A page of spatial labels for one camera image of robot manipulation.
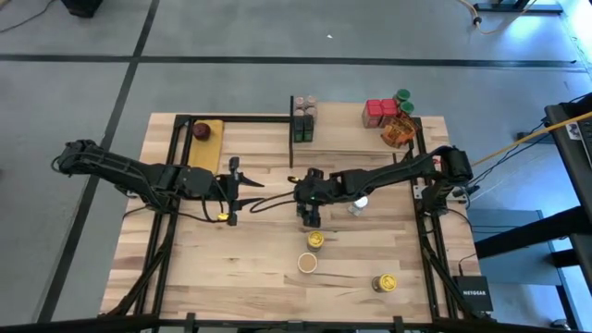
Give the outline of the white lidded clear spice jar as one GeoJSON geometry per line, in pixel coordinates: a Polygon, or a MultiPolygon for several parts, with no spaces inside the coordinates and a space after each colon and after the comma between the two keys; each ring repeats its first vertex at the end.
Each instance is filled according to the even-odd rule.
{"type": "Polygon", "coordinates": [[[368,203],[369,203],[368,198],[366,196],[364,196],[364,197],[352,202],[351,205],[348,207],[348,211],[353,216],[359,216],[363,212],[363,210],[366,208],[368,203]]]}

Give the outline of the black Netgear network switch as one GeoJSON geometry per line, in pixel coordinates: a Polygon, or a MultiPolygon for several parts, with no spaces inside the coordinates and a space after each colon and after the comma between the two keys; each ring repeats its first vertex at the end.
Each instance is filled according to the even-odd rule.
{"type": "Polygon", "coordinates": [[[493,311],[489,285],[486,277],[455,276],[453,278],[463,298],[479,312],[493,311]]]}

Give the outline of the black side desk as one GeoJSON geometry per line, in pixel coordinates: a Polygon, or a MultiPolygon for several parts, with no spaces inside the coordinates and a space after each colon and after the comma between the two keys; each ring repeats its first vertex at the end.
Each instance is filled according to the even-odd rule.
{"type": "Polygon", "coordinates": [[[592,222],[592,92],[545,107],[551,131],[574,191],[592,222]]]}

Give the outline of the wooden shelf with black legs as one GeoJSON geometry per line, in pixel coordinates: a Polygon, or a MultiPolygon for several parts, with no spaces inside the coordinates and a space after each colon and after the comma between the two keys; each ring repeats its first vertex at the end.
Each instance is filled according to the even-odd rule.
{"type": "Polygon", "coordinates": [[[408,143],[390,147],[381,138],[381,128],[363,125],[363,104],[321,102],[316,106],[313,140],[292,145],[291,170],[309,167],[326,173],[349,168],[374,168],[401,161],[410,150],[408,143]]]}

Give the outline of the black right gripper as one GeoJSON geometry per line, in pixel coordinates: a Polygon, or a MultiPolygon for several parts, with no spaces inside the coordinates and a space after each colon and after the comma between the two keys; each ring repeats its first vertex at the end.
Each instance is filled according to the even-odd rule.
{"type": "Polygon", "coordinates": [[[308,168],[303,179],[295,181],[294,200],[297,204],[297,216],[306,225],[306,205],[314,206],[314,227],[321,226],[318,205],[344,203],[348,194],[338,178],[324,179],[324,172],[317,168],[308,168]]]}

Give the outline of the yellow lidded spice jar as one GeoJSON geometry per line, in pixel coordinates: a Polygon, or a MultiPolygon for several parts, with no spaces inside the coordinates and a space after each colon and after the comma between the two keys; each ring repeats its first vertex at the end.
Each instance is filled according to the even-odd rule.
{"type": "Polygon", "coordinates": [[[382,274],[372,279],[371,286],[378,293],[392,292],[397,288],[398,281],[391,274],[382,274]]]}
{"type": "Polygon", "coordinates": [[[310,252],[317,253],[323,247],[325,238],[322,232],[320,231],[311,231],[307,235],[307,249],[310,252]]]}

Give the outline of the dark red apple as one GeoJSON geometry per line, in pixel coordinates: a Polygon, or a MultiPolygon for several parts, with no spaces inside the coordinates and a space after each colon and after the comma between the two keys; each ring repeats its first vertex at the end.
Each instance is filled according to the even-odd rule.
{"type": "Polygon", "coordinates": [[[195,122],[191,128],[193,137],[198,141],[208,141],[211,132],[211,127],[205,122],[195,122]]]}

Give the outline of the black stand foot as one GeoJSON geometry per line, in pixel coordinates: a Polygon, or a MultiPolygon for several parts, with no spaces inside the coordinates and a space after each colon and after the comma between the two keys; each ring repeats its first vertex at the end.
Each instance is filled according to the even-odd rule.
{"type": "Polygon", "coordinates": [[[563,8],[559,3],[536,5],[535,0],[491,0],[476,3],[473,9],[477,12],[522,13],[525,14],[561,14],[563,8]]]}

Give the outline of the black diagonal beam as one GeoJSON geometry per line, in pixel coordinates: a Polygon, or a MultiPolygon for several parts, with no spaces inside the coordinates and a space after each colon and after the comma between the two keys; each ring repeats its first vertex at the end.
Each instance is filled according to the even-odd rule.
{"type": "Polygon", "coordinates": [[[480,240],[475,250],[483,259],[572,234],[592,234],[592,220],[582,206],[480,240]]]}

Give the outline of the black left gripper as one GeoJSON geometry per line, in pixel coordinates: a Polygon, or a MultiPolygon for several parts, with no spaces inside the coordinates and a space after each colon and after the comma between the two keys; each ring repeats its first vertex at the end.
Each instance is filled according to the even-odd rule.
{"type": "Polygon", "coordinates": [[[240,159],[233,156],[229,159],[228,174],[215,175],[200,167],[184,167],[175,181],[175,193],[183,200],[198,201],[203,208],[204,218],[195,217],[202,222],[226,223],[236,226],[237,211],[248,204],[256,204],[263,197],[239,199],[239,185],[263,188],[264,184],[248,179],[243,172],[238,172],[240,159]],[[209,214],[207,202],[226,204],[228,211],[221,217],[214,218],[209,214]]]}

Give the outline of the black floor box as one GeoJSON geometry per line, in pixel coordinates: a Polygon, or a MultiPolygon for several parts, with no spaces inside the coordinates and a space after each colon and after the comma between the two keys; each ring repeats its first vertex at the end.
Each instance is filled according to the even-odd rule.
{"type": "Polygon", "coordinates": [[[104,0],[60,0],[72,16],[91,19],[104,0]]]}

